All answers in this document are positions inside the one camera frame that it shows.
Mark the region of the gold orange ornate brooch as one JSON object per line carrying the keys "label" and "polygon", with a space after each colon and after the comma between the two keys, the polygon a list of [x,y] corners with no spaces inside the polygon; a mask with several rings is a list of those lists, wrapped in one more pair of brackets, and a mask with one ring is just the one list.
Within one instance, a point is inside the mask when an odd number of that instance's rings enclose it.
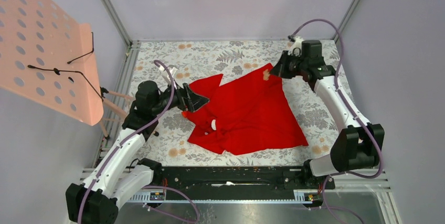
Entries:
{"label": "gold orange ornate brooch", "polygon": [[263,80],[268,81],[270,78],[270,71],[268,69],[263,71]]}

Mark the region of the round orange white brooch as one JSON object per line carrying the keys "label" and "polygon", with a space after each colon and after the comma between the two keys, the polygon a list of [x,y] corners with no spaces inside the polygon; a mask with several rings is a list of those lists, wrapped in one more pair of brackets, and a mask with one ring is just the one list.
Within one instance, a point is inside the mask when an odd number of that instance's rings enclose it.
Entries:
{"label": "round orange white brooch", "polygon": [[211,128],[215,131],[217,128],[216,128],[216,120],[215,119],[213,119],[212,121],[211,121]]}

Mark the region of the red shirt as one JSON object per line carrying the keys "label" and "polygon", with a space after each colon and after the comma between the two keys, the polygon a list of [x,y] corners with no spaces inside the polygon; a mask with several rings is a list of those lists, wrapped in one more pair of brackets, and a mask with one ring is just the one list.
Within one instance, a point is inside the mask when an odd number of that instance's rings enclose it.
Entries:
{"label": "red shirt", "polygon": [[[182,116],[195,124],[188,142],[217,154],[249,154],[266,149],[308,146],[283,92],[282,79],[263,80],[268,63],[234,81],[221,84],[222,74],[190,84],[210,101],[197,112]],[[216,130],[211,121],[216,120]]]}

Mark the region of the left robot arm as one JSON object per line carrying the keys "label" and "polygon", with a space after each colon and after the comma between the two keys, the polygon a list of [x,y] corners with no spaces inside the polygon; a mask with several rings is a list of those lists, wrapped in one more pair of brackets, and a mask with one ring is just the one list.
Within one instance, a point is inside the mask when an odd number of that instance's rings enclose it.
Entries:
{"label": "left robot arm", "polygon": [[209,97],[190,85],[179,87],[175,81],[161,91],[156,82],[139,84],[122,130],[105,158],[81,184],[66,190],[68,217],[76,223],[115,223],[119,210],[145,186],[161,193],[161,164],[143,158],[124,178],[119,179],[133,155],[154,133],[159,118],[171,108],[195,112],[209,102]]}

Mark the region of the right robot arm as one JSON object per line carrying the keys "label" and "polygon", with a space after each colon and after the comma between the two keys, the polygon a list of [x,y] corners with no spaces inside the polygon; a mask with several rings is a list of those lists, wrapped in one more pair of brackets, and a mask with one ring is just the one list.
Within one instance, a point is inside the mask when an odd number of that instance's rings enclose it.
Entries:
{"label": "right robot arm", "polygon": [[339,131],[329,154],[304,163],[305,187],[316,187],[322,176],[356,174],[358,169],[380,166],[385,131],[363,116],[347,96],[336,69],[325,63],[320,41],[304,40],[284,50],[270,73],[282,79],[302,77],[324,102]]}

